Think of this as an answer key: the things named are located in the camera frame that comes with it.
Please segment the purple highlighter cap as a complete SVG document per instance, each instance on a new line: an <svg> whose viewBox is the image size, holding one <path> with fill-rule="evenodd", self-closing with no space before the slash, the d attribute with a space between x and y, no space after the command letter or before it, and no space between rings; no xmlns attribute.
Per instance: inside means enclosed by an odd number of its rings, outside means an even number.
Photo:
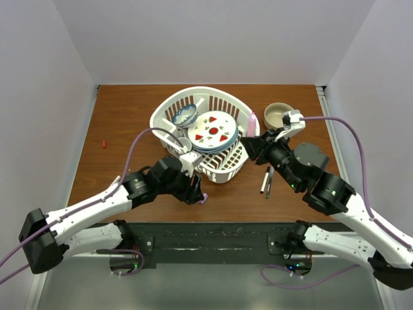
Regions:
<svg viewBox="0 0 413 310"><path fill-rule="evenodd" d="M206 202L206 200L208 199L208 194L207 193L203 193L203 199L198 201L199 204L204 204Z"/></svg>

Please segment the white pen with black tip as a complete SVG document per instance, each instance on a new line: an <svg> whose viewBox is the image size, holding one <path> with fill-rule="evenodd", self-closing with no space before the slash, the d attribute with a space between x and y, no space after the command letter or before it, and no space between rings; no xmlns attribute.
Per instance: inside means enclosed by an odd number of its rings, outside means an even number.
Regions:
<svg viewBox="0 0 413 310"><path fill-rule="evenodd" d="M267 186L267 182L268 182L268 179L269 179L269 175L270 175L270 167L267 167L267 169L265 171L264 178L263 178L263 182L262 182L261 188L260 188L260 193L261 194L263 194L264 191L265 191L265 188Z"/></svg>

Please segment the pink highlighter pen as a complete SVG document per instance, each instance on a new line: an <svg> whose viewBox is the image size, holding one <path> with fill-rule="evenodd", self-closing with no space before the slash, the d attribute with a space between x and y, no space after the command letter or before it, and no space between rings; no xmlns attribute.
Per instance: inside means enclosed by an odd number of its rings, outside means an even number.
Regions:
<svg viewBox="0 0 413 310"><path fill-rule="evenodd" d="M251 114L248 117L248 130L247 130L247 137L251 138L256 135L256 115L254 112L251 112Z"/></svg>

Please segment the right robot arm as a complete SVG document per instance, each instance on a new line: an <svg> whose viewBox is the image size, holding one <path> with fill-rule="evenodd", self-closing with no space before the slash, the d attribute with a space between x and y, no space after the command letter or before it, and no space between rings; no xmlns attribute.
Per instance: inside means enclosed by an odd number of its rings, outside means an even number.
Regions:
<svg viewBox="0 0 413 310"><path fill-rule="evenodd" d="M372 271L376 280L404 291L412 288L412 251L403 245L400 231L390 236L370 218L360 194L344 179L327 172L329 158L312 143L295 149L289 140L277 139L270 130L262 136L241 138L248 157L256 165L271 164L274 170L312 209L346 225L360 236L351 239L298 220L279 243L286 251L322 252L344 258Z"/></svg>

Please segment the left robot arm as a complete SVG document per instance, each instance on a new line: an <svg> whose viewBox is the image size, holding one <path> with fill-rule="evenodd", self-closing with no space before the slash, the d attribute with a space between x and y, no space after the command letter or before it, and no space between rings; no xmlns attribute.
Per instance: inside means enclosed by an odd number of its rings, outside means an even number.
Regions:
<svg viewBox="0 0 413 310"><path fill-rule="evenodd" d="M127 224L94 224L168 194L188 205L203 200L201 175L183 157L166 156L153 166L131 172L105 191L70 207L26 215L19 241L33 274L59 265L64 258L95 250L129 252L134 237Z"/></svg>

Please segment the beige ceramic bowl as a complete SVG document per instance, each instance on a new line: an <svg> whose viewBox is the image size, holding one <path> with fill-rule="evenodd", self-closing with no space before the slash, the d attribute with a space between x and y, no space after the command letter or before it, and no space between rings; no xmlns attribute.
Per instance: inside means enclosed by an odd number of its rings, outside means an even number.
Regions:
<svg viewBox="0 0 413 310"><path fill-rule="evenodd" d="M281 129L283 128L283 114L292 111L293 108L281 102L269 104L263 116L263 121L267 129Z"/></svg>

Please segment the small white cup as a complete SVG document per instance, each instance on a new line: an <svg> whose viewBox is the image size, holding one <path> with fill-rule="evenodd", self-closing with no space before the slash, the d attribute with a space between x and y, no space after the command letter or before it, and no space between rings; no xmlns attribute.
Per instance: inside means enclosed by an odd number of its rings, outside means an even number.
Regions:
<svg viewBox="0 0 413 310"><path fill-rule="evenodd" d="M181 154L185 154L187 152L190 152L192 150L192 143L190 140L186 137L180 137L178 138L178 147L179 147L179 152Z"/></svg>

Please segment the watermelon pattern plate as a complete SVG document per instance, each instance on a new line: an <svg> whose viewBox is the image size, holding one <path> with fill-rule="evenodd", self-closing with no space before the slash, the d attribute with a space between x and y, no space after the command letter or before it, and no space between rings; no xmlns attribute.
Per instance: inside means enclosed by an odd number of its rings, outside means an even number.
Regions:
<svg viewBox="0 0 413 310"><path fill-rule="evenodd" d="M238 133L236 120L227 112L200 114L188 128L187 137L195 149L217 149L227 145Z"/></svg>

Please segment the white plastic dish basket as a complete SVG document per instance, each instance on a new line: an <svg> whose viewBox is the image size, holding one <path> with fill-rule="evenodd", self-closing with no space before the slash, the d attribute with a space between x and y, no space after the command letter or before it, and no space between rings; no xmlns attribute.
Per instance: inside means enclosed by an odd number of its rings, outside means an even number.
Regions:
<svg viewBox="0 0 413 310"><path fill-rule="evenodd" d="M241 169L248 159L245 148L240 139L247 136L248 117L252 110L236 97L211 87L189 87L172 94L164 100L150 117L151 127L160 127L171 132L168 135L162 131L154 131L164 148L169 153L178 157L178 143L174 137L187 137L188 128L182 129L172 123L174 115L184 106L195 104L198 116L205 112L217 110L227 112L236 120L239 134L236 142L227 150L217 154L205 154L192 149L202 155L202 162L195 168L196 171L205 174L214 183L226 183L230 181ZM259 135L259 122L256 121L256 136Z"/></svg>

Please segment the blue white patterned bowl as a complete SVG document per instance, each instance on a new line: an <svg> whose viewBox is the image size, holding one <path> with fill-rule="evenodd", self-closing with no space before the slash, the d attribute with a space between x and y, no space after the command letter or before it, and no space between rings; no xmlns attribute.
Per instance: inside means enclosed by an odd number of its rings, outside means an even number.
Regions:
<svg viewBox="0 0 413 310"><path fill-rule="evenodd" d="M190 104L181 108L172 118L172 123L179 128L185 129L191 126L198 117L195 104Z"/></svg>

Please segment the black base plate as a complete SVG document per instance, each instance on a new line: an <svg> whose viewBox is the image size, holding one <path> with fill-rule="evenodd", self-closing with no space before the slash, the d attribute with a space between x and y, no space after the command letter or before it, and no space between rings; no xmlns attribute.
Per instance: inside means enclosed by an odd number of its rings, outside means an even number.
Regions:
<svg viewBox="0 0 413 310"><path fill-rule="evenodd" d="M146 268L158 264L274 264L291 254L316 254L291 246L293 222L281 223L126 223L118 221L125 236L116 251L137 249Z"/></svg>

